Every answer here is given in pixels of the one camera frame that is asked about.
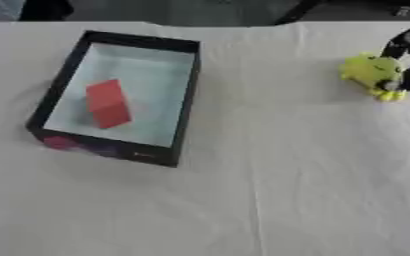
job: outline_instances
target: black box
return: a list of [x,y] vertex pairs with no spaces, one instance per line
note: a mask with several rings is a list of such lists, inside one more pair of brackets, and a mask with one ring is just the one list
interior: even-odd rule
[[[175,167],[199,71],[199,42],[87,31],[26,127],[52,148]],[[82,90],[114,78],[128,91],[134,121],[94,127]]]

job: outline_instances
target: red cube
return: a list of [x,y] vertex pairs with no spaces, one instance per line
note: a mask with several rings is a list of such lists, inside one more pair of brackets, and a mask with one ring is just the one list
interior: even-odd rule
[[110,128],[132,120],[118,79],[88,86],[87,107],[100,128]]

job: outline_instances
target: white table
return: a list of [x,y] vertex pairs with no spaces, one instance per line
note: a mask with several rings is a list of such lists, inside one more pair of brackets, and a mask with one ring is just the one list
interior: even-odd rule
[[[378,103],[336,72],[406,28],[0,24],[0,256],[410,255],[410,98]],[[179,168],[24,130],[85,29],[203,41]]]

